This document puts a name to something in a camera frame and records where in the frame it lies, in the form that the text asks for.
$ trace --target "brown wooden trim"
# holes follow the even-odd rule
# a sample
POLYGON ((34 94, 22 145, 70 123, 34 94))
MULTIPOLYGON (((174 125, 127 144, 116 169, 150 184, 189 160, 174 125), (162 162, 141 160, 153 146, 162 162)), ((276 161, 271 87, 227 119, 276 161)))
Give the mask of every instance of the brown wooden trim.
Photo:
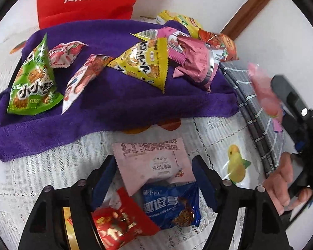
POLYGON ((235 40, 270 0, 248 0, 222 30, 235 40))

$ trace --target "yellow snack package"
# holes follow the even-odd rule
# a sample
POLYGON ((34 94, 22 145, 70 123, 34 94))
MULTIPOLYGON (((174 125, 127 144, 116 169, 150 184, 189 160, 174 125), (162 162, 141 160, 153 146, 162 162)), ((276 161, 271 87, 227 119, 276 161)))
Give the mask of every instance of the yellow snack package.
POLYGON ((145 81, 164 93, 168 72, 168 49, 165 37, 139 42, 108 66, 145 81))
POLYGON ((158 14, 156 21, 158 24, 164 25, 167 21, 170 21, 170 20, 174 20, 174 21, 181 23, 183 26, 185 26, 188 29, 190 35, 193 38, 199 39, 198 30, 199 28, 201 29, 203 28, 201 24, 195 19, 190 18, 185 15, 172 13, 169 10, 164 10, 158 14))

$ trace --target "barcode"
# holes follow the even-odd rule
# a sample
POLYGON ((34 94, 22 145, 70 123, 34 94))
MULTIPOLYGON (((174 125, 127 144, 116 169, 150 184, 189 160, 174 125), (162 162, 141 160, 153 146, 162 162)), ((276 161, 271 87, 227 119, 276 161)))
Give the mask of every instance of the barcode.
POLYGON ((146 30, 146 31, 139 33, 139 35, 147 37, 149 39, 156 39, 156 37, 158 35, 158 31, 157 30, 146 30))

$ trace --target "gray plaid cloth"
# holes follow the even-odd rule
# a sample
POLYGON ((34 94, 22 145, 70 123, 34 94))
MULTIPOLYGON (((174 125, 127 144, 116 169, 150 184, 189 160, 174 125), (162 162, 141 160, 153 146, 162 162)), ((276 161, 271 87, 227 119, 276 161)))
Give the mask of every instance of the gray plaid cloth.
POLYGON ((238 94, 239 109, 261 156, 266 176, 275 171, 283 151, 284 132, 274 132, 272 118, 257 101, 246 69, 232 62, 220 63, 220 71, 238 94))

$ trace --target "purple towel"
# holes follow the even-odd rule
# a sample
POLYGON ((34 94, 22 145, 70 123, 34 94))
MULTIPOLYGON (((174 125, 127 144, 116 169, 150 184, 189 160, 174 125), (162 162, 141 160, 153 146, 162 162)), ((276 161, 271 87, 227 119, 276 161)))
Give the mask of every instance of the purple towel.
MULTIPOLYGON (((175 21, 167 25, 188 33, 175 21)), ((45 33, 49 49, 73 40, 88 44, 72 66, 54 70, 58 91, 64 94, 69 79, 91 54, 118 57, 139 42, 129 33, 161 27, 120 20, 66 23, 34 33, 22 51, 22 61, 45 33)), ((148 83, 106 67, 63 115, 61 103, 35 116, 7 114, 9 87, 0 94, 0 159, 6 162, 41 153, 97 131, 132 129, 173 118, 229 117, 238 112, 236 94, 220 72, 212 81, 211 93, 207 94, 183 78, 172 79, 174 65, 169 65, 164 95, 148 83)))

